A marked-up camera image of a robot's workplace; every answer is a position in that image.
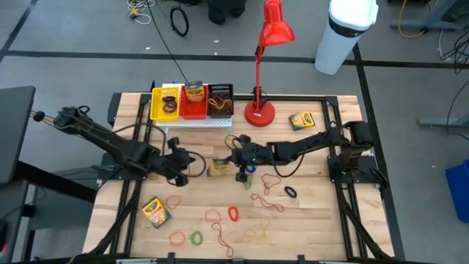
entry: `wooden table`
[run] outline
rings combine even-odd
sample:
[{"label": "wooden table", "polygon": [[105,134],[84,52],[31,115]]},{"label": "wooden table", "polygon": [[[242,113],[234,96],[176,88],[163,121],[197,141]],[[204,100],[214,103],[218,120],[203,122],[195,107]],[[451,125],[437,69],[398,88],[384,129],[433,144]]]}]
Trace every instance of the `wooden table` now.
[{"label": "wooden table", "polygon": [[[139,93],[122,94],[114,129],[136,121],[139,98]],[[356,96],[338,96],[338,100],[343,123],[362,120]],[[273,101],[276,118],[265,128],[256,128],[245,121],[246,103],[237,100],[234,102],[233,133],[247,134],[258,144],[295,141],[325,130],[320,103]],[[293,132],[287,118],[300,111],[310,111],[316,126]],[[129,129],[119,135],[131,138],[132,134],[132,129]],[[143,134],[144,129],[141,129],[140,139],[143,139]],[[207,161],[211,158],[225,158],[230,154],[224,144],[226,129],[223,128],[172,128],[169,137],[173,136],[178,136],[183,147],[201,153]],[[151,144],[161,147],[161,139],[161,134],[152,132]],[[212,223],[204,220],[208,210],[216,209],[223,218],[223,239],[234,249],[233,258],[296,260],[299,254],[304,254],[307,260],[345,260],[336,190],[329,179],[327,155],[328,149],[306,155],[300,169],[292,177],[284,178],[280,184],[272,187],[268,195],[263,194],[261,176],[266,172],[275,174],[271,166],[257,168],[252,187],[248,191],[242,183],[235,181],[234,166],[224,176],[202,175],[191,178],[189,184],[182,188],[170,186],[164,177],[150,175],[142,186],[139,208],[154,196],[164,202],[167,197],[177,194],[182,197],[182,201],[173,210],[167,208],[172,219],[159,229],[154,229],[139,209],[130,256],[167,257],[169,252],[175,252],[177,258],[226,258],[226,248],[218,243],[218,231],[212,229]],[[280,171],[284,174],[291,172],[297,162],[280,167]],[[191,174],[196,174],[201,169],[202,162],[197,160],[191,165]],[[285,186],[293,187],[298,192],[298,198],[288,197],[284,191]],[[84,252],[93,249],[113,224],[121,188],[122,181],[109,181],[100,189],[89,223]],[[363,225],[384,252],[394,255],[378,188],[372,184],[356,184],[355,189]],[[265,208],[259,200],[251,200],[251,194],[259,194],[268,202],[283,205],[285,211],[279,213]],[[231,206],[239,208],[240,220],[237,223],[229,219],[228,208]],[[260,221],[264,224],[268,222],[265,234]],[[354,253],[358,256],[355,230],[350,221],[349,226]],[[118,252],[123,250],[126,229],[125,223],[121,229]],[[181,231],[188,237],[197,230],[204,236],[201,246],[194,246],[189,240],[181,246],[172,246],[169,243],[172,232]],[[174,239],[179,241],[178,236],[174,236]]]}]

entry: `red mesh basket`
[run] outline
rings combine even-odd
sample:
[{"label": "red mesh basket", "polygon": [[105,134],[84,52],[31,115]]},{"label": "red mesh basket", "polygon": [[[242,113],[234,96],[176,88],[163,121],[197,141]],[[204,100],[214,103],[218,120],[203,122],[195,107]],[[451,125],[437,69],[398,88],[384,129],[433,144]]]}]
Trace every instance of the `red mesh basket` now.
[{"label": "red mesh basket", "polygon": [[205,99],[202,102],[189,102],[188,96],[185,94],[185,85],[181,91],[181,109],[180,115],[187,120],[203,120],[207,117],[207,85],[204,85]]}]

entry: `black hair tie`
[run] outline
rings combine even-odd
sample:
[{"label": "black hair tie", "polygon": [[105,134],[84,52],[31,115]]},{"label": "black hair tie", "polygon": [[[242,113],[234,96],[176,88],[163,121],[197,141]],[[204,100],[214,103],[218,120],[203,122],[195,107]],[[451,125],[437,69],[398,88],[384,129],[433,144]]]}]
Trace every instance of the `black hair tie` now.
[{"label": "black hair tie", "polygon": [[296,193],[296,191],[294,190],[294,188],[290,187],[290,186],[285,186],[285,192],[288,194],[289,197],[291,198],[296,198],[298,197],[298,194]]},{"label": "black hair tie", "polygon": [[[182,33],[181,31],[179,31],[179,29],[177,29],[177,27],[174,25],[174,20],[173,20],[173,13],[174,11],[179,11],[181,12],[181,15],[183,16],[184,18],[184,22],[185,22],[185,31],[184,33]],[[181,7],[177,7],[177,6],[173,6],[171,8],[171,13],[169,13],[169,18],[171,19],[171,27],[173,28],[173,30],[176,32],[176,34],[178,34],[179,36],[181,37],[185,37],[188,32],[189,32],[189,19],[188,19],[188,16],[185,14],[184,10],[182,10]]]}]

